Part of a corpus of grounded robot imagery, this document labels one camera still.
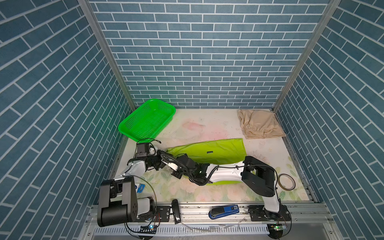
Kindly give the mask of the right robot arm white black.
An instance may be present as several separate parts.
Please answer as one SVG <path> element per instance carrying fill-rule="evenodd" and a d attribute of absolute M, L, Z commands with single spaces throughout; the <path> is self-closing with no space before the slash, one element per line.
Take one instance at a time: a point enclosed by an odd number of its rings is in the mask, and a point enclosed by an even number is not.
<path fill-rule="evenodd" d="M 177 158 L 163 157 L 163 162 L 173 169 L 174 177 L 180 179 L 181 176 L 186 176 L 190 182 L 198 186 L 219 182 L 243 182 L 262 197 L 264 217 L 267 220 L 292 219 L 277 192 L 279 182 L 277 171 L 254 157 L 246 156 L 242 162 L 234 164 L 215 165 L 196 163 L 184 154 Z"/>

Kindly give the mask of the green plastic basket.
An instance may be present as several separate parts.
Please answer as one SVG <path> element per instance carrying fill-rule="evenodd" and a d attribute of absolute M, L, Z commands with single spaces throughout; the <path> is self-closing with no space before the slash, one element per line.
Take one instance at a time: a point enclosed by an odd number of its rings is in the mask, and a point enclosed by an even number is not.
<path fill-rule="evenodd" d="M 176 108 L 158 99 L 148 100 L 118 126 L 121 134 L 135 142 L 149 141 L 172 121 Z"/>

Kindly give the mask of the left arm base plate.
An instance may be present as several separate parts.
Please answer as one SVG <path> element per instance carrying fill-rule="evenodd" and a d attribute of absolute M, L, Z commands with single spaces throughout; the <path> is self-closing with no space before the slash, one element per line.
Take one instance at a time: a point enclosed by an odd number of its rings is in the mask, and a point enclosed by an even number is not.
<path fill-rule="evenodd" d="M 154 208 L 151 208 L 149 212 L 143 213 L 137 216 L 137 219 L 134 222 L 149 222 L 153 220 L 155 216 L 160 217 L 160 222 L 169 222 L 171 215 L 170 206 L 158 206 L 157 210 L 154 212 Z"/>

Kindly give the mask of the beige drawstring shorts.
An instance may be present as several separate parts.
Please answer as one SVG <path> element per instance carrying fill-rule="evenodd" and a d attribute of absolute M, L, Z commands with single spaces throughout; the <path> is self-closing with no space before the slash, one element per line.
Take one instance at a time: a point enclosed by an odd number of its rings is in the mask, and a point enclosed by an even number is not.
<path fill-rule="evenodd" d="M 246 139 L 272 139 L 286 136 L 275 113 L 264 110 L 238 110 L 241 130 Z"/>

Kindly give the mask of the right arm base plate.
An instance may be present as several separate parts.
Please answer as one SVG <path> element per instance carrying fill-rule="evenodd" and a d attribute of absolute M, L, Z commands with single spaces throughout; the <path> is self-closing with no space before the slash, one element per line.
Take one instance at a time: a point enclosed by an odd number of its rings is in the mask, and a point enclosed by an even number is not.
<path fill-rule="evenodd" d="M 280 204 L 280 210 L 278 213 L 269 212 L 265 210 L 262 205 L 249 206 L 248 213 L 250 214 L 252 222 L 262 221 L 276 221 L 276 222 L 289 222 L 292 220 L 291 214 L 287 206 Z"/>

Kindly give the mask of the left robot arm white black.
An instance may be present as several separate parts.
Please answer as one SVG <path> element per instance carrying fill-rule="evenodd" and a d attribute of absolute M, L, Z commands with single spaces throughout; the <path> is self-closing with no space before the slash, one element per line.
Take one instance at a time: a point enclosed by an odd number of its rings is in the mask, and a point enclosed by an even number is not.
<path fill-rule="evenodd" d="M 135 183 L 149 170 L 162 167 L 160 155 L 151 143 L 137 143 L 134 157 L 115 179 L 102 182 L 100 186 L 97 223 L 107 227 L 132 222 L 153 220 L 157 213 L 157 198 L 137 197 L 139 185 Z"/>

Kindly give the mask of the lime green shorts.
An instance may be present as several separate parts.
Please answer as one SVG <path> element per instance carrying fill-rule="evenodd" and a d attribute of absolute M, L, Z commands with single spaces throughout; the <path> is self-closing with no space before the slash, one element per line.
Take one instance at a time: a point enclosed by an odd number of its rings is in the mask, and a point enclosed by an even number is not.
<path fill-rule="evenodd" d="M 160 156 L 163 163 L 187 168 L 189 181 L 205 186 L 242 182 L 247 153 L 243 139 L 227 139 L 169 148 Z"/>

